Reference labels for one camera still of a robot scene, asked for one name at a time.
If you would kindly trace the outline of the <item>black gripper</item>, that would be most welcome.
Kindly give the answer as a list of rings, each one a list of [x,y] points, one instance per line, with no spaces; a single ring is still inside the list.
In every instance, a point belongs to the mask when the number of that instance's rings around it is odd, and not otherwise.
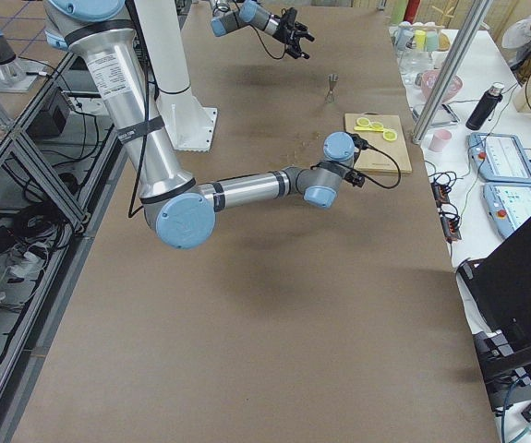
[[[353,187],[362,187],[365,184],[365,175],[358,170],[349,169],[345,172],[344,180]]]
[[[308,31],[308,27],[296,25],[296,22],[283,22],[281,16],[277,15],[274,15],[273,19],[276,26],[272,37],[278,42],[286,44],[286,53],[294,59],[309,59],[310,55],[302,50],[298,41],[300,39],[306,39],[309,42],[315,41],[315,37]]]

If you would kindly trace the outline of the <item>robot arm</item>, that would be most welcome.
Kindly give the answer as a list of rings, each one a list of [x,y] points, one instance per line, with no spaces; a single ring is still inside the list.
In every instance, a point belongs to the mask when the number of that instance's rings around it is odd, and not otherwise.
[[[355,162],[365,141],[335,132],[327,136],[320,161],[197,184],[176,157],[172,136],[182,117],[163,114],[151,96],[149,69],[153,25],[134,1],[47,1],[48,43],[83,59],[120,143],[136,168],[135,191],[145,220],[157,236],[177,249],[206,242],[218,212],[240,205],[302,195],[327,209],[342,182],[362,186]]]
[[[304,52],[300,45],[301,39],[314,42],[308,27],[296,20],[297,10],[289,7],[282,10],[282,15],[273,14],[258,1],[210,1],[211,29],[216,37],[222,37],[236,30],[250,27],[273,37],[284,46],[281,56],[269,56],[280,60],[286,54],[294,59],[309,59],[310,55]]]

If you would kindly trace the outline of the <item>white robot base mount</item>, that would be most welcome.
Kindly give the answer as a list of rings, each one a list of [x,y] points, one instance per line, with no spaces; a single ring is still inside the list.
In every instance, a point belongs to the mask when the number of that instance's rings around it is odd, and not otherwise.
[[[176,150],[206,152],[218,116],[195,97],[173,1],[137,0],[141,33],[157,83],[158,110]]]

